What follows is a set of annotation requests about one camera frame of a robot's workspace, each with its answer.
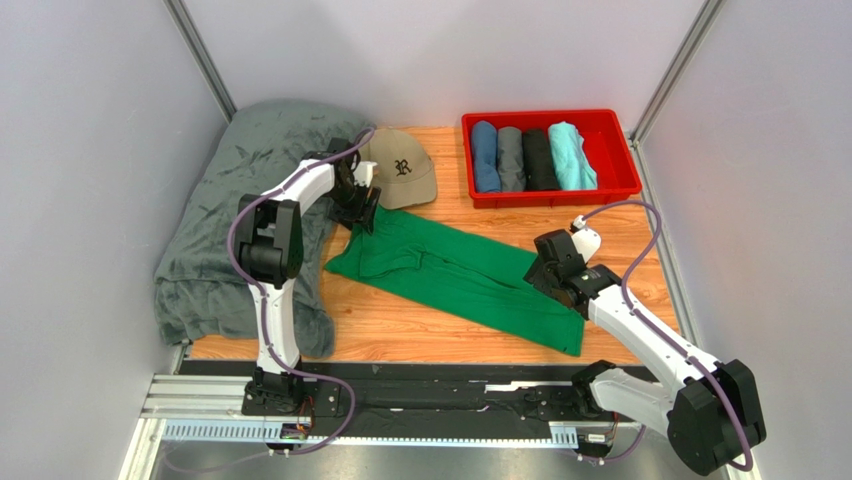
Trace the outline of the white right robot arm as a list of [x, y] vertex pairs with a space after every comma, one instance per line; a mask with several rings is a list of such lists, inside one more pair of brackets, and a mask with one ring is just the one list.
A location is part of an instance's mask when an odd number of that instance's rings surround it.
[[664, 436], [694, 473], [707, 476], [741, 458], [767, 430], [755, 376], [739, 360], [723, 362], [677, 334], [633, 295], [625, 279], [589, 265], [600, 247], [589, 228], [556, 230], [534, 241], [527, 283], [584, 320], [609, 332], [652, 374], [643, 380], [600, 360], [572, 379], [577, 412], [613, 413]]

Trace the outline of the green t-shirt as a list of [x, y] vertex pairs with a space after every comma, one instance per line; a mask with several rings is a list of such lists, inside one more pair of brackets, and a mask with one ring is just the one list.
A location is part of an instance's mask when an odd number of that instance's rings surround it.
[[585, 321], [524, 279], [534, 253], [402, 210], [379, 208], [326, 270], [561, 353], [582, 351]]

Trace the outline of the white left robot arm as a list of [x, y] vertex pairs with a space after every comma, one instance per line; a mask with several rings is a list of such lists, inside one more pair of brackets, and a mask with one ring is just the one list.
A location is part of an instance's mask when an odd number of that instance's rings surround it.
[[334, 138], [309, 152], [296, 170], [261, 195], [244, 195], [227, 234], [237, 273], [250, 288], [261, 338], [256, 367], [245, 388], [242, 412], [248, 416], [294, 416], [307, 411], [300, 375], [294, 288], [304, 264], [303, 215], [323, 197], [334, 203], [332, 218], [346, 228], [374, 230], [381, 190], [373, 186], [373, 162], [361, 159], [366, 142]]

